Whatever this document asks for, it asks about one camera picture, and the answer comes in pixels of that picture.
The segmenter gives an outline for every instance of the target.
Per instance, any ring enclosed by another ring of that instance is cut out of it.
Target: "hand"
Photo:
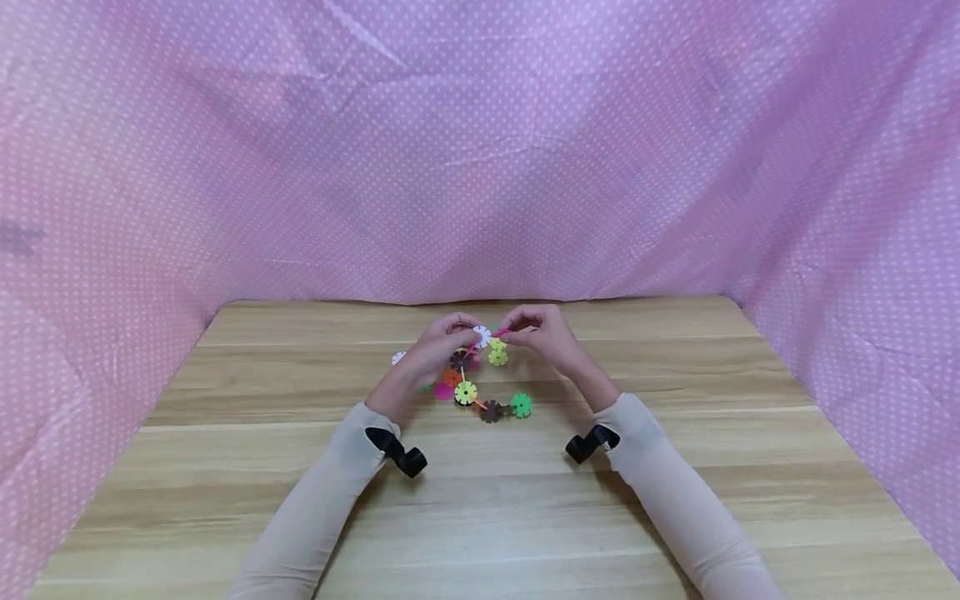
[[[413,347],[387,371],[367,398],[367,406],[396,422],[403,408],[423,386],[433,383],[460,347],[480,341],[473,328],[480,321],[467,313],[452,313],[431,323]]]
[[[507,313],[500,329],[510,329],[502,341],[532,349],[566,377],[590,360],[556,304],[522,304]]]
[[[594,413],[612,406],[620,388],[600,368],[566,324],[555,304],[523,304],[507,313],[500,336],[507,344],[531,348],[577,386]]]

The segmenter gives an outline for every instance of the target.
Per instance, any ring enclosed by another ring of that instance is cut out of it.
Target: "black strap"
[[[616,448],[617,444],[620,444],[620,436],[603,425],[594,425],[585,437],[573,436],[566,445],[566,453],[577,462],[577,465],[581,465],[590,457],[590,454],[593,454],[593,450],[601,445],[606,445],[607,451],[610,451]]]
[[[409,452],[405,452],[394,432],[379,427],[367,427],[366,432],[373,445],[389,456],[407,477],[413,479],[426,467],[423,453],[418,448],[410,448]]]

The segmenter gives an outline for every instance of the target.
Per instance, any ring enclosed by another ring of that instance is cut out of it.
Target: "pink snowflake piece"
[[[442,381],[438,381],[433,386],[433,395],[437,397],[437,400],[449,402],[453,399],[453,388],[446,385]]]

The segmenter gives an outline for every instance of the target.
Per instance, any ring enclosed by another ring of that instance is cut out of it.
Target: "sleeve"
[[[347,414],[317,462],[267,525],[228,593],[229,600],[309,600],[357,497],[383,464],[367,427],[395,423],[363,402]]]
[[[608,454],[613,470],[633,488],[705,600],[782,598],[730,512],[638,397],[621,394],[594,418],[620,436],[620,443]]]

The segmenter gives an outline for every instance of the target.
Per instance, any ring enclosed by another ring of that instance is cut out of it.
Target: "pink curtain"
[[[0,3],[0,597],[226,301],[724,293],[960,572],[960,4]]]

